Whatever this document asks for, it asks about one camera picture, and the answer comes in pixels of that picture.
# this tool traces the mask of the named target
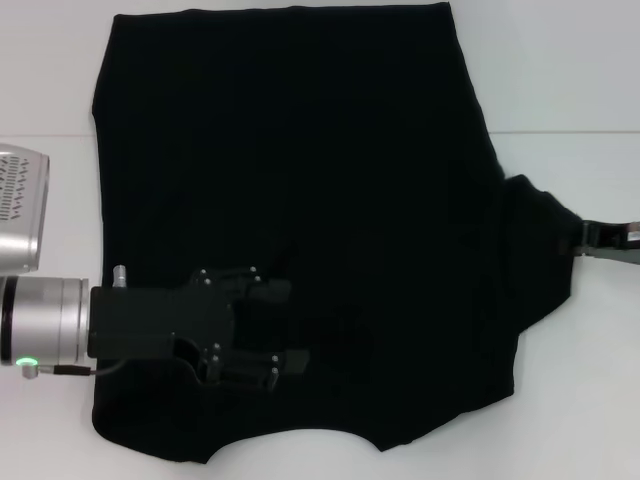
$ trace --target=black t-shirt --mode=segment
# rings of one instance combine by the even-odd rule
[[[96,383],[113,442],[198,462],[298,428],[408,443],[511,395],[519,333],[569,296],[579,219],[505,180],[448,4],[117,16],[93,112],[104,283],[256,265],[293,290],[239,312],[238,346],[311,352],[266,396],[129,362]]]

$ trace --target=white table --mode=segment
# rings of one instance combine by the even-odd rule
[[[331,4],[340,4],[335,0]],[[351,1],[345,4],[425,3]],[[585,218],[640,218],[640,4],[454,0],[458,35],[506,171]],[[328,5],[324,0],[298,4]],[[0,142],[51,156],[39,275],[101,263],[90,102],[116,13],[287,6],[249,0],[3,0]],[[521,337],[514,397],[384,454],[338,432],[230,445],[206,466],[113,445],[93,384],[0,368],[0,475],[20,479],[626,480],[640,477],[640,267],[578,260],[573,297]]]

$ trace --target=green led light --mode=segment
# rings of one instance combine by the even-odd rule
[[[38,359],[33,357],[22,357],[16,360],[16,365],[18,365],[19,367],[22,367],[25,365],[30,367],[35,367],[37,364],[38,364]]]

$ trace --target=screw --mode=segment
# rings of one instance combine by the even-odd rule
[[[127,287],[127,268],[124,265],[113,267],[113,286],[115,288]]]

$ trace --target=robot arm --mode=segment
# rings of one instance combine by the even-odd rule
[[[91,375],[115,371],[82,366],[85,356],[113,360],[174,358],[203,384],[271,391],[281,375],[300,374],[307,351],[234,348],[234,304],[284,303],[288,281],[254,267],[199,269],[183,288],[129,289],[114,268],[113,288],[89,290],[86,279],[23,277],[37,270],[49,157],[0,145],[0,359],[39,373]]]

